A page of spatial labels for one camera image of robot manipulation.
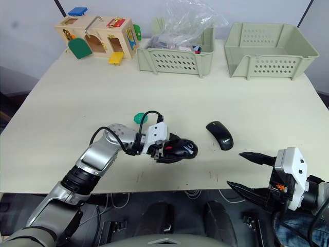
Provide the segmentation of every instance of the blue block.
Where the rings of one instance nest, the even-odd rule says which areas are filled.
[[[88,9],[86,7],[75,7],[68,15],[70,16],[82,16]]]

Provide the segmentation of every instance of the metal handle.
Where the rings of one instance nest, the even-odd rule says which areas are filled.
[[[90,38],[90,35],[88,33],[88,28],[90,28],[90,26],[95,22],[96,19],[100,19],[103,22],[103,19],[100,16],[96,16],[86,27],[86,29],[84,30],[84,32],[86,33],[86,35],[88,36],[88,38]]]

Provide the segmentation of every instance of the white table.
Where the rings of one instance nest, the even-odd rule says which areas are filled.
[[[121,152],[94,192],[229,188],[226,181],[267,187],[271,167],[239,152],[275,156],[297,146],[308,174],[329,180],[329,111],[308,78],[229,78],[224,41],[216,41],[211,74],[140,72],[137,58],[112,66],[106,58],[63,53],[1,135],[0,192],[48,193],[87,148],[93,132],[112,123],[138,129],[136,113],[157,110],[171,132],[193,140],[197,157],[158,164]],[[155,123],[150,115],[147,127]],[[206,125],[221,121],[234,147],[219,149]]]

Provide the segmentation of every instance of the jeans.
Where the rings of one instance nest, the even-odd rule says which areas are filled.
[[[294,234],[291,230],[285,228],[279,224],[279,214],[276,215],[274,220],[275,232],[278,240],[285,246],[299,246],[309,247],[307,241]],[[283,222],[290,227],[301,232],[307,237],[308,228],[314,219],[313,215],[297,213],[288,210],[284,215]],[[312,240],[318,246],[328,247],[329,246],[329,224],[324,220],[320,219],[316,224],[316,227],[312,233]]]

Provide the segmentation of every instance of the light green basket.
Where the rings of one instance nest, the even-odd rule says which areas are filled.
[[[159,34],[162,30],[163,19],[156,19],[152,23],[152,34]],[[214,29],[206,29],[196,45],[201,46],[201,54],[192,51],[168,49],[137,49],[139,70],[168,73],[195,74],[202,78],[210,73],[214,51]]]
[[[319,56],[294,25],[235,23],[225,44],[231,77],[291,77]]]

